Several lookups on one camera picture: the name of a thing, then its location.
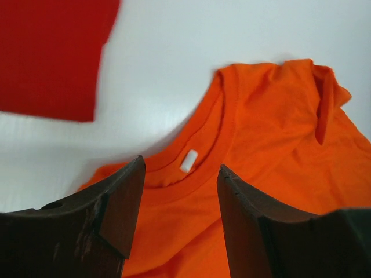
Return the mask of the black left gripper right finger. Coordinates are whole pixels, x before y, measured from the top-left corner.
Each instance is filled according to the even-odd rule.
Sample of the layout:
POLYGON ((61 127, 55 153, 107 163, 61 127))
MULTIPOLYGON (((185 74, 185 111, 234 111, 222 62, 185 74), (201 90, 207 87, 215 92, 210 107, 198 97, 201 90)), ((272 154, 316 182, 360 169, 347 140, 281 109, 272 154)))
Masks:
POLYGON ((217 193, 231 277, 369 277, 370 209, 311 214, 221 166, 217 193))

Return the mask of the orange t shirt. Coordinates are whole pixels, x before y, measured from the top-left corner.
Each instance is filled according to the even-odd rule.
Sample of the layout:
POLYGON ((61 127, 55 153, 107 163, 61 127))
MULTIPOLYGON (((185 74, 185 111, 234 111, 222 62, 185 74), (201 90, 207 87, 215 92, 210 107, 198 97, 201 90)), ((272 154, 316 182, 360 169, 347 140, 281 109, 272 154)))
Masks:
POLYGON ((216 71, 174 141, 145 159, 123 277, 229 277, 217 194, 226 165, 298 209, 370 206, 370 142, 343 111, 333 70, 311 60, 216 71))

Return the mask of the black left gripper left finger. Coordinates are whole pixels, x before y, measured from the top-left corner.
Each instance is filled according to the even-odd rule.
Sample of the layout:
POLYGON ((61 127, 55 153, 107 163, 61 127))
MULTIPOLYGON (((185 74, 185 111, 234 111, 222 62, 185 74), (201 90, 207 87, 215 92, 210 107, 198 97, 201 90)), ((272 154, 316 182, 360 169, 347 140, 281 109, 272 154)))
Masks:
POLYGON ((121 277, 130 256, 146 165, 40 209, 1 214, 2 277, 121 277))

